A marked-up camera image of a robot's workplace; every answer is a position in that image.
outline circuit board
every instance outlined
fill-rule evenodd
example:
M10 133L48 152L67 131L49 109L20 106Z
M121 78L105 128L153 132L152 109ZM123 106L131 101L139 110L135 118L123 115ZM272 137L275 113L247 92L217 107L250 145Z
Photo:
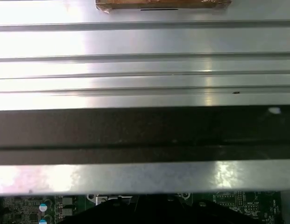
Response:
M206 199L229 207L266 224L283 224L280 192L218 192L190 194L185 203ZM5 197L9 209L2 224L57 224L61 220L95 206L86 196Z
M206 199L266 224L283 224L280 192L218 192L192 194L192 200Z

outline cardboard piece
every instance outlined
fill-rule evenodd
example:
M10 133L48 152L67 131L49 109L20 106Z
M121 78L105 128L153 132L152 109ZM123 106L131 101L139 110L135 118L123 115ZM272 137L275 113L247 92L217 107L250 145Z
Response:
M225 8L231 0L96 0L96 7L109 12L111 9L154 8Z

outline capacitor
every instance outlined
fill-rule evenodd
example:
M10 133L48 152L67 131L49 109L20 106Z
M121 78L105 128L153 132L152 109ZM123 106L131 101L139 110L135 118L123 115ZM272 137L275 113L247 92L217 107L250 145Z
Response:
M50 215L44 216L40 221L39 224L51 224L52 223L52 217Z
M51 200L45 200L43 203L41 203L39 205L39 210L41 212L45 212L47 209L49 209L52 205L52 201Z

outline microchip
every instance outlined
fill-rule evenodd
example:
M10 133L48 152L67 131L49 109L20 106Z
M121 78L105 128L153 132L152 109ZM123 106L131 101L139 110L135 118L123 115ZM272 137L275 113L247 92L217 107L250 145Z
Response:
M29 219L31 221L38 221L38 215L37 214L30 214Z
M22 214L16 214L14 218L16 220L20 220L22 218Z
M73 199L72 197L63 197L63 205L72 205Z
M63 216L72 216L73 215L73 210L72 209L63 209L62 215Z

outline silver metal panel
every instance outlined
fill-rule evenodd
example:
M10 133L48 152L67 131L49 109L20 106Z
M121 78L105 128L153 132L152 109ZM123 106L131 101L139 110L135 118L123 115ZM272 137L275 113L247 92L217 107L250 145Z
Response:
M266 104L290 104L290 0L0 1L0 110Z
M126 21L290 20L290 0L233 0L232 5L226 11L115 10L110 14L98 11L94 2L94 0L0 1L0 25Z
M289 51L290 28L0 32L0 58Z
M0 166L9 195L288 189L290 160Z
M283 58L282 56L277 56L276 60L257 57L229 60L228 56L223 56L224 58L222 59L210 56L207 56L207 58L202 56L179 58L177 55L167 58L166 56L171 55L158 56L159 59L141 59L137 58L138 55L135 55L132 56L135 59L129 59L128 62L123 62L125 55L119 56L119 59L106 58L99 63L92 60L69 60L67 63L67 61L60 62L54 59L53 61L43 62L5 62L0 63L0 79L83 77L82 80L85 80L85 77L108 77L112 79L114 76L142 76L142 79L145 80L148 75L169 75L167 77L170 80L175 78L171 75L193 74L204 76L222 75L220 77L231 78L231 80L238 79L239 81L245 79L246 82L250 82L249 79L251 78L267 81L264 77L271 77L282 82L284 78L290 77L290 58Z

